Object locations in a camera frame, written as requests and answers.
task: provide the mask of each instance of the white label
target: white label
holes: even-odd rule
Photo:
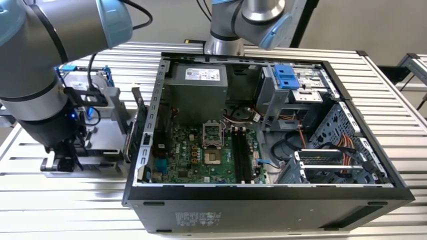
[[[186,80],[220,81],[220,70],[188,68],[186,70]]]
[[[262,115],[259,115],[258,113],[255,114],[255,117],[254,117],[254,122],[259,122],[260,121],[260,118],[262,118]]]
[[[176,212],[179,226],[218,226],[222,220],[220,212]]]
[[[83,83],[83,82],[74,81],[70,85],[76,90],[80,90],[80,91],[87,91],[88,90],[88,85],[86,83]]]

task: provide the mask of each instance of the slotted metal worktable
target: slotted metal worktable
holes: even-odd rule
[[[127,43],[102,52],[94,66],[108,65],[120,98],[135,108],[131,87],[150,103],[162,52],[202,53],[199,44]],[[427,122],[371,59],[355,51],[246,47],[248,57],[326,60],[352,96],[415,201],[351,232],[212,233],[152,235],[135,212],[122,207],[126,179],[47,178],[39,171],[44,148],[17,126],[0,147],[0,239],[387,239],[427,238]],[[90,58],[74,62],[86,66]]]

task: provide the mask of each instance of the ram slot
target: ram slot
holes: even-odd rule
[[[240,145],[239,145],[239,131],[236,129],[231,132],[231,147],[232,147],[232,160],[234,160],[234,170],[235,170],[235,182],[242,183],[243,179],[243,170],[240,163]]]
[[[243,180],[247,184],[251,183],[252,180],[252,166],[251,166],[251,159],[250,159],[250,146],[247,141],[247,133],[246,131],[239,131],[239,156],[240,156],[240,168],[242,168],[242,175]]]

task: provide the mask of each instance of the motherboard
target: motherboard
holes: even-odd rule
[[[236,143],[236,133],[244,142]],[[167,159],[155,160],[152,182],[168,184],[248,184],[266,183],[264,170],[258,166],[260,159],[256,133],[251,130],[215,129],[214,126],[188,128],[176,126],[172,130],[171,151]],[[222,142],[222,146],[206,141]],[[244,149],[244,156],[235,149]]]

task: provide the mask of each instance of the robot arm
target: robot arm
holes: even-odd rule
[[[244,54],[242,39],[266,50],[284,39],[291,13],[284,13],[286,0],[212,0],[211,36],[204,53]]]
[[[75,143],[83,142],[87,132],[75,111],[84,105],[80,95],[102,100],[103,96],[96,89],[63,88],[55,67],[131,39],[138,27],[123,2],[128,3],[57,0],[27,5],[23,0],[0,0],[0,101],[47,152],[55,152],[56,171],[72,172],[79,165]],[[290,19],[284,0],[212,0],[204,52],[243,55],[242,38],[264,49],[275,48]]]
[[[55,67],[127,42],[132,21],[118,0],[0,0],[0,101],[29,135],[72,172],[86,133]]]

